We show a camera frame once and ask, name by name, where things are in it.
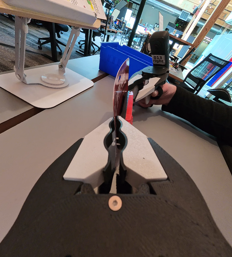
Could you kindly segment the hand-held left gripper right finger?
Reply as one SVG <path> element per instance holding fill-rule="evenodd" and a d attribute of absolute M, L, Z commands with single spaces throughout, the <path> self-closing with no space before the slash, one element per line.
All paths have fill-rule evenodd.
<path fill-rule="evenodd" d="M 117 116 L 118 142 L 120 152 L 117 193 L 129 194 L 131 188 L 139 185 L 167 180 L 163 169 L 148 137 L 121 116 Z"/>

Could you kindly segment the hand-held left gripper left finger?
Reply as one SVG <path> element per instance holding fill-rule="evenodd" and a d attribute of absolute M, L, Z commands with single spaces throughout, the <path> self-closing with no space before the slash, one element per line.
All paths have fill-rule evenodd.
<path fill-rule="evenodd" d="M 113 142 L 114 118 L 111 117 L 87 134 L 63 178 L 98 187 L 99 193 L 111 190 L 114 168 L 109 147 Z"/>

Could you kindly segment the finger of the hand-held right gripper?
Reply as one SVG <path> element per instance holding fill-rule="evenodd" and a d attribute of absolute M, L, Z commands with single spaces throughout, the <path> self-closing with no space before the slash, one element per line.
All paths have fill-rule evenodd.
<path fill-rule="evenodd" d="M 159 77 L 154 77 L 154 78 L 150 78 L 148 80 L 148 83 L 146 85 L 144 85 L 144 87 L 138 91 L 137 96 L 135 98 L 135 102 L 140 101 L 141 99 L 145 99 L 145 104 L 148 104 L 150 101 L 150 95 L 151 93 L 154 92 L 155 90 L 155 85 L 157 85 L 161 78 Z"/>
<path fill-rule="evenodd" d="M 140 71 L 128 81 L 128 91 L 133 92 L 133 96 L 146 96 L 147 90 L 143 89 L 148 83 L 148 73 Z"/>

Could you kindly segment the red handheld toy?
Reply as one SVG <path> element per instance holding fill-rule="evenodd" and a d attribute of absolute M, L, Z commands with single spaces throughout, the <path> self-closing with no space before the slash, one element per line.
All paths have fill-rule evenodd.
<path fill-rule="evenodd" d="M 121 116 L 130 124 L 133 123 L 133 92 L 128 90 L 128 78 L 129 78 L 129 58 L 121 65 L 118 70 L 115 82 L 114 82 L 114 92 L 113 92 L 113 117 L 115 138 L 117 140 L 118 129 L 116 125 L 116 117 Z"/>

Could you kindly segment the person's right forearm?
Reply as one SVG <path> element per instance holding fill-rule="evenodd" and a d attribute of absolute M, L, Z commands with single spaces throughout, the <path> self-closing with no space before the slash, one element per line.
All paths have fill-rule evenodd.
<path fill-rule="evenodd" d="M 171 101 L 162 105 L 162 110 L 232 146 L 232 106 L 201 98 L 177 86 Z"/>

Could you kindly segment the person's right hand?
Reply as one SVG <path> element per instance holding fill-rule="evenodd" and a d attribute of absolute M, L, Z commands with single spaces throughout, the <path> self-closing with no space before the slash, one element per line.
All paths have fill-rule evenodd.
<path fill-rule="evenodd" d="M 165 83 L 164 85 L 161 85 L 160 87 L 162 88 L 163 93 L 159 99 L 152 99 L 152 97 L 157 97 L 159 94 L 159 91 L 155 90 L 151 94 L 149 103 L 145 104 L 145 100 L 141 99 L 140 101 L 138 101 L 139 106 L 147 108 L 152 105 L 167 105 L 176 92 L 176 86 L 169 84 L 169 83 Z"/>

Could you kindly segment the wooden side table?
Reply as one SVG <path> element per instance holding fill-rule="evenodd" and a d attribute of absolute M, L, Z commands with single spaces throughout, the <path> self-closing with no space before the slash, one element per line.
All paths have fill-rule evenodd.
<path fill-rule="evenodd" d="M 181 67 L 179 66 L 177 69 L 175 69 L 174 67 L 169 66 L 169 77 L 175 80 L 178 80 L 180 82 L 183 82 L 184 78 L 183 78 Z"/>

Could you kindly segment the blue plastic bin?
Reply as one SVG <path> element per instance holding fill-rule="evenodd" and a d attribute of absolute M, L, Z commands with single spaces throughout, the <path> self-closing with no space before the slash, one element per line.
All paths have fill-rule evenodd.
<path fill-rule="evenodd" d="M 147 66 L 153 66 L 152 57 L 143 54 L 118 42 L 102 42 L 100 48 L 99 69 L 116 77 L 118 70 L 129 58 L 129 79 L 131 76 Z"/>

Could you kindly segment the slim black chair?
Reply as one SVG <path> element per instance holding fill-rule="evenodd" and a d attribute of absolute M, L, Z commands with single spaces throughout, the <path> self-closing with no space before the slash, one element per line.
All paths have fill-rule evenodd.
<path fill-rule="evenodd" d="M 194 54 L 195 49 L 196 49 L 195 47 L 193 47 L 192 49 L 189 49 L 187 54 L 179 61 L 179 65 L 184 66 L 190 59 L 190 55 Z"/>

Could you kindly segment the black mesh back chair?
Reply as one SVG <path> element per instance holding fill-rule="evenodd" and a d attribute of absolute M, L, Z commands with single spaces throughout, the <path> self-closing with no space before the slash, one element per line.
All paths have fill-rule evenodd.
<path fill-rule="evenodd" d="M 229 61 L 210 53 L 202 62 L 189 71 L 179 86 L 197 95 L 205 83 L 229 63 Z"/>

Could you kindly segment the metal vent grille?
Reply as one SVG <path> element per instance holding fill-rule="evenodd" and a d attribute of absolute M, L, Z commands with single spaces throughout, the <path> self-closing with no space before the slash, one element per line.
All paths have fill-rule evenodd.
<path fill-rule="evenodd" d="M 183 20 L 183 21 L 187 21 L 188 17 L 189 17 L 190 13 L 182 10 L 180 15 L 179 15 L 179 19 Z"/>

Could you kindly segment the stack of blue red crates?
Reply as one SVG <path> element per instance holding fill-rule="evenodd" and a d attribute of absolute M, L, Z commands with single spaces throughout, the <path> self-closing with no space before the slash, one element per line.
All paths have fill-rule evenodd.
<path fill-rule="evenodd" d="M 215 74 L 209 82 L 207 82 L 207 86 L 213 86 L 230 68 L 232 67 L 232 57 L 229 60 L 229 63 L 222 68 L 217 74 Z"/>

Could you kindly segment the black office chair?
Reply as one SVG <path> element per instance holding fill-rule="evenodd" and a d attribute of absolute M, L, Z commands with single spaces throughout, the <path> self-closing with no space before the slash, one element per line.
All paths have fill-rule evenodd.
<path fill-rule="evenodd" d="M 51 24 L 52 24 L 51 22 L 47 22 L 47 21 L 41 21 L 41 23 L 37 23 L 38 26 L 46 28 L 49 32 L 51 31 Z M 55 33 L 57 34 L 58 38 L 61 37 L 60 33 L 63 34 L 63 32 L 67 32 L 69 30 L 68 26 L 64 25 L 64 24 L 55 23 L 54 26 L 55 26 Z M 42 50 L 42 45 L 48 44 L 50 42 L 51 42 L 50 37 L 39 38 L 38 39 L 38 44 L 39 44 L 38 48 L 40 50 Z M 62 55 L 62 50 L 61 50 L 59 44 L 62 46 L 65 46 L 65 47 L 66 47 L 66 45 L 56 39 L 56 46 L 59 49 L 59 55 Z"/>

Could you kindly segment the wooden stand top board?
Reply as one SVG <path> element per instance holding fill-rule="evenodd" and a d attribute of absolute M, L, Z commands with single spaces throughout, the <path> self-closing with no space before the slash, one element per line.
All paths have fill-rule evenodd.
<path fill-rule="evenodd" d="M 1 0 L 0 0 L 0 13 L 11 14 L 11 15 L 25 17 L 25 18 L 33 18 L 37 20 L 43 20 L 43 21 L 54 22 L 59 24 L 71 25 L 75 27 L 92 29 L 92 30 L 97 29 L 101 26 L 100 19 L 97 19 L 94 22 L 94 24 L 90 25 L 90 24 L 87 24 L 86 22 L 74 21 L 72 18 L 66 19 L 66 18 L 54 16 L 54 15 L 48 15 L 40 12 L 31 11 L 28 9 L 17 8 L 14 6 L 10 6 Z"/>

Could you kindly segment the wooden post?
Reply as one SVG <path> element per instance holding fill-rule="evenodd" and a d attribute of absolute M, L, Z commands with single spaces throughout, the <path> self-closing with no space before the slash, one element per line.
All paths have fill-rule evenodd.
<path fill-rule="evenodd" d="M 182 40 L 188 41 L 189 36 L 192 34 L 194 28 L 198 25 L 198 21 L 201 17 L 203 17 L 206 20 L 205 24 L 202 25 L 202 28 L 192 43 L 196 48 L 204 40 L 204 37 L 208 34 L 215 23 L 218 25 L 224 25 L 225 19 L 232 11 L 231 0 L 206 0 L 199 2 L 200 4 L 194 9 L 194 15 L 186 26 L 182 36 Z"/>

